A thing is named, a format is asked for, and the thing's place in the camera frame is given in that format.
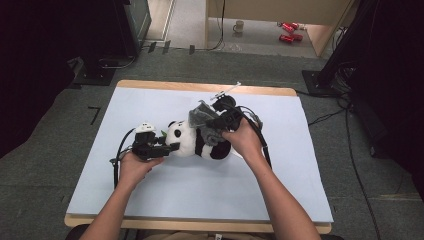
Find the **power cord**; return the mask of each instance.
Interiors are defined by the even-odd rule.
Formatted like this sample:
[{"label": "power cord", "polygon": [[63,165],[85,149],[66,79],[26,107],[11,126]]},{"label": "power cord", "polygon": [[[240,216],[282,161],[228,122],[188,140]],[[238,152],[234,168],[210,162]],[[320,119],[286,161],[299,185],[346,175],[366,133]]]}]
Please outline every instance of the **power cord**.
[{"label": "power cord", "polygon": [[[99,59],[99,63],[100,62],[102,62],[102,61],[106,61],[106,60],[109,60],[109,59],[105,59],[105,58],[101,58],[101,59]],[[134,62],[134,60],[135,60],[135,57],[133,56],[132,58],[131,58],[131,61],[129,62],[129,63],[127,63],[127,64],[125,64],[125,65],[122,65],[122,66],[114,66],[114,67],[108,67],[108,66],[103,66],[103,65],[100,65],[100,67],[101,68],[103,68],[103,69],[122,69],[122,68],[126,68],[126,67],[128,67],[129,65],[131,65],[133,62]]]},{"label": "power cord", "polygon": [[339,27],[339,31],[340,31],[340,34],[337,37],[337,40],[336,41],[334,41],[335,35],[333,35],[333,40],[331,42],[331,48],[333,49],[333,52],[337,48],[337,46],[339,45],[340,40],[342,40],[342,38],[344,37],[344,35],[345,35],[346,31],[347,31],[347,27]]},{"label": "power cord", "polygon": [[[368,207],[368,211],[370,212],[370,215],[371,215],[371,218],[372,218],[372,221],[373,221],[373,225],[374,225],[374,229],[375,229],[375,232],[376,232],[376,235],[377,235],[377,239],[378,240],[381,240],[381,235],[380,235],[380,230],[379,230],[378,225],[377,225],[377,220],[375,218],[374,211],[372,210],[371,203],[370,203],[370,201],[368,199],[368,195],[367,195],[367,193],[365,191],[364,184],[362,183],[361,177],[359,176],[358,169],[357,169],[356,163],[355,163],[355,158],[353,156],[352,140],[351,140],[350,129],[349,129],[349,112],[352,110],[352,103],[348,99],[346,99],[346,98],[343,97],[343,95],[345,95],[345,94],[348,94],[348,92],[345,92],[341,96],[336,97],[337,104],[339,105],[339,107],[341,108],[341,110],[339,110],[339,111],[337,111],[335,113],[331,113],[331,114],[327,114],[327,115],[318,117],[317,119],[315,119],[314,121],[312,121],[311,123],[309,123],[308,126],[311,126],[313,124],[316,124],[316,123],[325,121],[325,120],[331,118],[332,116],[335,116],[337,114],[342,113],[343,111],[346,113],[345,114],[346,133],[347,133],[347,140],[348,140],[348,146],[349,146],[349,155],[350,155],[352,167],[354,169],[355,176],[356,176],[356,179],[358,180],[358,183],[359,183],[359,186],[361,188],[362,194],[363,194],[363,196],[365,198],[365,201],[366,201],[366,204],[367,204],[367,207]],[[343,106],[340,103],[340,100],[344,100],[347,103],[347,106]]]},{"label": "power cord", "polygon": [[219,39],[218,43],[216,44],[215,47],[211,48],[211,49],[200,49],[198,51],[213,51],[215,49],[217,49],[219,46],[221,46],[221,44],[224,42],[224,15],[225,15],[225,0],[222,4],[222,12],[221,12],[221,38]]},{"label": "power cord", "polygon": [[347,133],[347,141],[348,141],[348,145],[349,145],[350,160],[352,162],[353,170],[355,171],[356,179],[358,180],[359,186],[361,187],[362,194],[364,195],[365,201],[367,203],[368,210],[370,212],[372,222],[374,224],[375,233],[377,234],[377,239],[381,240],[380,230],[379,230],[378,225],[377,225],[377,220],[375,218],[374,211],[372,210],[371,203],[368,199],[368,195],[365,191],[364,184],[362,183],[361,177],[359,176],[358,169],[357,169],[356,163],[355,163],[355,159],[353,157],[352,140],[351,140],[351,137],[350,137],[350,130],[349,130],[349,110],[346,109],[345,111],[346,111],[346,133]]},{"label": "power cord", "polygon": [[295,91],[296,91],[297,94],[301,94],[301,95],[305,95],[305,96],[309,96],[309,97],[317,97],[317,98],[337,98],[337,97],[344,94],[343,92],[341,92],[340,95],[319,95],[319,96],[315,96],[315,95],[311,95],[307,92],[303,92],[303,91],[300,91],[300,90],[295,89]]},{"label": "power cord", "polygon": [[120,161],[119,156],[122,153],[122,146],[124,145],[128,135],[130,135],[134,131],[134,129],[135,128],[131,129],[130,131],[127,132],[127,134],[125,134],[124,138],[121,141],[121,144],[119,145],[118,152],[116,153],[116,158],[110,160],[113,166],[113,183],[115,188],[116,186],[118,186],[118,181],[119,181],[119,161]]}]

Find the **person's right hand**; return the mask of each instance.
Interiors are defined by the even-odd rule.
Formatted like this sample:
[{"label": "person's right hand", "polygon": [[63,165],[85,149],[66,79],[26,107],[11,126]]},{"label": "person's right hand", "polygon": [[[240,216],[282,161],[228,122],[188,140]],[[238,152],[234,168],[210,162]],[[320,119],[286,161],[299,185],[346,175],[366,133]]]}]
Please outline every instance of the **person's right hand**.
[{"label": "person's right hand", "polygon": [[133,152],[125,154],[121,161],[119,182],[118,186],[124,185],[132,190],[137,186],[141,180],[146,176],[152,168],[161,164],[164,158],[156,158],[148,162],[141,161],[141,159]]},{"label": "person's right hand", "polygon": [[235,132],[222,132],[222,137],[227,139],[233,148],[247,161],[263,158],[262,145],[253,128],[246,119],[240,121],[240,126]]}]

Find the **black cable on floor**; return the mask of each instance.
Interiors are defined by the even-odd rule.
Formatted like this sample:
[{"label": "black cable on floor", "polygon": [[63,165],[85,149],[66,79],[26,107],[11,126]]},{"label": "black cable on floor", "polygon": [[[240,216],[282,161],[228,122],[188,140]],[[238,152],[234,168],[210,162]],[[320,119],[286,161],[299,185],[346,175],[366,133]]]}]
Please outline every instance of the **black cable on floor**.
[{"label": "black cable on floor", "polygon": [[368,195],[365,192],[364,184],[362,183],[362,180],[359,176],[358,169],[357,169],[356,163],[355,163],[355,159],[353,157],[352,140],[350,138],[350,130],[349,130],[349,110],[346,110],[346,132],[347,132],[347,141],[348,141],[348,145],[349,145],[349,155],[350,155],[350,160],[352,162],[353,170],[355,171],[356,179],[358,180],[359,186],[361,187],[362,194],[364,195],[365,201],[367,203],[368,210],[370,212],[372,222],[374,224],[375,233],[377,234],[377,239],[381,240],[380,230],[378,229],[377,220],[375,219],[374,211],[372,210],[371,203],[368,199]]},{"label": "black cable on floor", "polygon": [[327,120],[327,119],[331,118],[332,116],[335,116],[335,115],[337,115],[337,114],[339,114],[339,113],[342,113],[343,111],[345,111],[345,109],[341,109],[341,110],[339,110],[339,111],[337,111],[337,112],[335,112],[335,113],[330,113],[330,114],[327,114],[327,115],[321,116],[321,117],[319,117],[319,118],[315,119],[314,121],[312,121],[312,122],[308,123],[308,127],[310,127],[310,126],[312,126],[312,125],[314,125],[314,124],[317,124],[317,123],[319,123],[319,122],[325,121],[325,120]]},{"label": "black cable on floor", "polygon": [[307,92],[303,92],[303,91],[300,91],[300,90],[296,90],[295,89],[295,91],[296,91],[297,94],[301,94],[301,95],[305,95],[305,96],[309,96],[309,97],[317,97],[317,98],[338,98],[338,97],[340,97],[340,96],[342,96],[344,94],[344,93],[340,93],[340,95],[320,95],[320,96],[314,96],[314,95],[311,95],[311,94],[309,94]]}]

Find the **panda face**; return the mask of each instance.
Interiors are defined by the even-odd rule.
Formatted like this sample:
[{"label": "panda face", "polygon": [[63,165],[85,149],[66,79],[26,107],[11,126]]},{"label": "panda face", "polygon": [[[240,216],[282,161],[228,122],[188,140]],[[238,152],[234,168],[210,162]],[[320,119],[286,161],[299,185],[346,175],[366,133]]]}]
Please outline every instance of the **panda face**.
[{"label": "panda face", "polygon": [[168,126],[165,144],[180,143],[180,148],[172,152],[179,157],[194,155],[196,147],[196,129],[191,128],[188,121],[172,122]]}]

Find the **floor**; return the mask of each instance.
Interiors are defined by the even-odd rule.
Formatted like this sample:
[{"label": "floor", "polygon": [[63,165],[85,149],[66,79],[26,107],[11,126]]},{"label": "floor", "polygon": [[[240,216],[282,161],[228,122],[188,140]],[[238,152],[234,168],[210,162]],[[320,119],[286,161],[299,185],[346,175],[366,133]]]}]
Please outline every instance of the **floor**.
[{"label": "floor", "polygon": [[[243,20],[242,33],[233,31],[237,19],[208,19],[208,39],[205,41],[205,1],[198,0],[174,0],[174,8],[171,12],[169,28],[162,39],[147,38],[146,44],[158,42],[163,46],[164,41],[170,41],[170,47],[189,49],[194,45],[196,49],[208,49],[217,46],[221,39],[221,25],[223,25],[223,43],[217,49],[222,52],[239,52],[261,55],[280,55],[291,57],[317,58],[312,43],[305,30],[296,30],[296,34],[303,36],[300,42],[286,43],[279,40],[281,34],[287,34],[276,22],[262,22]],[[150,32],[162,32],[163,22],[168,16],[168,5],[160,8],[163,3],[159,0],[150,0],[154,7],[151,9],[153,28]],[[331,56],[332,47],[328,46],[321,58],[328,59]]]}]

